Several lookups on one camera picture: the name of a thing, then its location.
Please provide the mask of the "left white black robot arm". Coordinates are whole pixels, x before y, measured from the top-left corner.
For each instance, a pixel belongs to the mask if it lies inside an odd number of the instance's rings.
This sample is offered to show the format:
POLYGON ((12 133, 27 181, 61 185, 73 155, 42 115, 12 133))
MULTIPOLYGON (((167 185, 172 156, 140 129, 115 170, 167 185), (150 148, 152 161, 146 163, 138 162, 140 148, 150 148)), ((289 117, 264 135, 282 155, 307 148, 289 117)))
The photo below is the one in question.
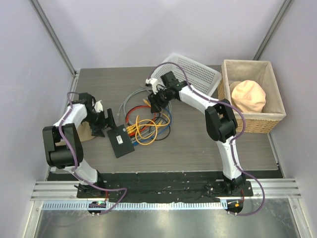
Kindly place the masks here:
POLYGON ((50 167, 63 169, 76 177, 80 182, 79 190, 99 198, 107 189, 100 172, 84 159, 78 127, 87 122, 92 136, 104 137, 103 130, 116 129, 116 124, 112 109, 105 111, 101 101, 89 93, 77 95, 77 100, 68 100, 62 118, 42 130, 46 161, 50 167))

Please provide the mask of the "black network switch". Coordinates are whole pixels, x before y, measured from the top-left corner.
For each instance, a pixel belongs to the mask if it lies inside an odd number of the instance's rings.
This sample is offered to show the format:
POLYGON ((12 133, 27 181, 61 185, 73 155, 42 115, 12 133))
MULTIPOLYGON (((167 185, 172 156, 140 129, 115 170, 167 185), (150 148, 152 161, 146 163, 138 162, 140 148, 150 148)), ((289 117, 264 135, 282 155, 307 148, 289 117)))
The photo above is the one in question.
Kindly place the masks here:
POLYGON ((116 158, 120 158, 135 151, 125 125, 122 124, 117 128, 110 129, 107 131, 107 135, 116 158))

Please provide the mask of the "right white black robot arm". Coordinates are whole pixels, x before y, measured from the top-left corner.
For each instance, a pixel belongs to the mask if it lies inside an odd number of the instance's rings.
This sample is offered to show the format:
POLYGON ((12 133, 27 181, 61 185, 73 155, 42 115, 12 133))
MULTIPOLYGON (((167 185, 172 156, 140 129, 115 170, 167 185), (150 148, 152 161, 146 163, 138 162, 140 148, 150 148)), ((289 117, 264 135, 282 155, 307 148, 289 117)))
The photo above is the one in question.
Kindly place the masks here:
POLYGON ((180 82, 171 71, 162 75, 161 80, 163 85, 156 78, 145 81, 145 85, 152 88, 148 96, 151 112, 160 112, 171 100, 177 99, 203 113, 207 133, 220 152, 224 191, 230 196, 239 193, 246 176, 240 167, 235 142, 238 123, 234 111, 237 109, 228 100, 214 99, 198 92, 187 81, 180 82))

